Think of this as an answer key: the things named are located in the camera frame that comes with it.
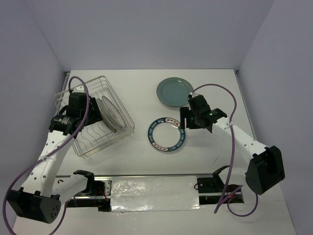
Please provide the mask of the teal green plate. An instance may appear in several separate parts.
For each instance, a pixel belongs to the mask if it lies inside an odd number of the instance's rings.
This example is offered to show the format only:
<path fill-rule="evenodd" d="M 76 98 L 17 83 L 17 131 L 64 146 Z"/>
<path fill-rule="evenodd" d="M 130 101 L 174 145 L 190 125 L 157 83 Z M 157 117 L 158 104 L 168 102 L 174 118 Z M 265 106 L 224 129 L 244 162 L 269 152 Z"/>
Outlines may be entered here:
<path fill-rule="evenodd" d="M 156 89 L 158 99 L 170 107 L 182 107 L 188 104 L 188 96 L 193 86 L 183 78 L 169 77 L 162 80 Z"/>

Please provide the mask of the white plate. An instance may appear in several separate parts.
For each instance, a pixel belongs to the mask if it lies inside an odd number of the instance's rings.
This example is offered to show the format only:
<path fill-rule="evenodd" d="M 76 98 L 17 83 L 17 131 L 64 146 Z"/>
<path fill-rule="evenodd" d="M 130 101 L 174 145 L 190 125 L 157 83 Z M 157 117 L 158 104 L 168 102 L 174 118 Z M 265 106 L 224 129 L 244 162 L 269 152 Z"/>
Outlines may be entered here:
<path fill-rule="evenodd" d="M 102 101 L 104 103 L 104 109 L 107 113 L 107 116 L 110 120 L 110 122 L 115 126 L 117 130 L 121 130 L 122 128 L 125 128 L 126 122 L 124 118 L 122 117 L 120 111 L 116 108 L 116 106 L 113 104 L 112 101 L 110 101 L 106 96 L 102 96 Z"/>
<path fill-rule="evenodd" d="M 178 120 L 172 117 L 161 117 L 150 124 L 147 137 L 154 149 L 164 153 L 173 153 L 183 147 L 186 133 L 180 128 Z"/>
<path fill-rule="evenodd" d="M 105 111 L 105 107 L 104 107 L 104 103 L 102 100 L 100 100 L 99 98 L 96 99 L 96 103 L 98 105 L 98 108 L 99 108 L 99 112 L 100 112 L 100 115 L 103 119 L 103 122 L 104 124 L 113 132 L 113 133 L 116 133 L 117 132 L 117 129 L 115 128 L 115 126 L 110 122 L 108 116 L 107 116 L 107 113 Z"/>

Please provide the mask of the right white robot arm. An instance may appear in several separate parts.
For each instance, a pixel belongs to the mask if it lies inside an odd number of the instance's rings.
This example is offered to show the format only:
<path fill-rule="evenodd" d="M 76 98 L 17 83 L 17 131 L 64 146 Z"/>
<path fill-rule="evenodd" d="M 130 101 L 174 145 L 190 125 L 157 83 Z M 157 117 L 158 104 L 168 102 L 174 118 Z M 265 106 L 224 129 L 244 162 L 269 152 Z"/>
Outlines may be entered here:
<path fill-rule="evenodd" d="M 268 147 L 248 135 L 221 109 L 211 109 L 203 95 L 188 95 L 189 107 L 181 107 L 181 129 L 206 129 L 232 145 L 248 164 L 245 178 L 248 187 L 262 195 L 284 180 L 282 153 L 276 146 Z"/>

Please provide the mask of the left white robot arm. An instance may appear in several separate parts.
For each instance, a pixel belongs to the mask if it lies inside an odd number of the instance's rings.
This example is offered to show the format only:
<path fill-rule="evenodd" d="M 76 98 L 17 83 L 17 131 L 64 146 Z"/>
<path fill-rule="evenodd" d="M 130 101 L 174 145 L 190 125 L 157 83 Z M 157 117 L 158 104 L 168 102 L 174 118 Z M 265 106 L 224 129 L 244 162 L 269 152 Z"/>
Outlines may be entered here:
<path fill-rule="evenodd" d="M 19 190 L 11 189 L 7 202 L 17 216 L 51 224 L 66 201 L 78 193 L 92 195 L 96 183 L 94 174 L 76 170 L 61 185 L 54 182 L 66 153 L 85 127 L 102 120 L 94 97 L 82 92 L 72 92 L 68 105 L 52 118 L 45 147 L 39 163 Z"/>

